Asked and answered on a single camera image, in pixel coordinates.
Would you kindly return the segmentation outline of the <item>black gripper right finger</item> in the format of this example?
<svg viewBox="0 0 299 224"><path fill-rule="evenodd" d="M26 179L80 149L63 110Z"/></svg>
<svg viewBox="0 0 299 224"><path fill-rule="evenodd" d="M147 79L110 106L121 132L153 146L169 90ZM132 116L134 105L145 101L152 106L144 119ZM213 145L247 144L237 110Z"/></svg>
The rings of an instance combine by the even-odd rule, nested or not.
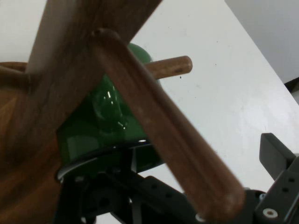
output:
<svg viewBox="0 0 299 224"><path fill-rule="evenodd" d="M274 134L263 133L259 160L274 183L255 208L259 224L299 222L299 157Z"/></svg>

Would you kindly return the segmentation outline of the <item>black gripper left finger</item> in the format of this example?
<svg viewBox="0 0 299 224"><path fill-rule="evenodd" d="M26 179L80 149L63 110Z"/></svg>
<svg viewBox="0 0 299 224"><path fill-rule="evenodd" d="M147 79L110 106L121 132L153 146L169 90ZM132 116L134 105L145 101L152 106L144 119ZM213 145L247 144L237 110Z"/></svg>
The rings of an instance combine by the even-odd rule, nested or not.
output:
<svg viewBox="0 0 299 224"><path fill-rule="evenodd" d="M134 172L64 180L55 224L203 224L186 196Z"/></svg>

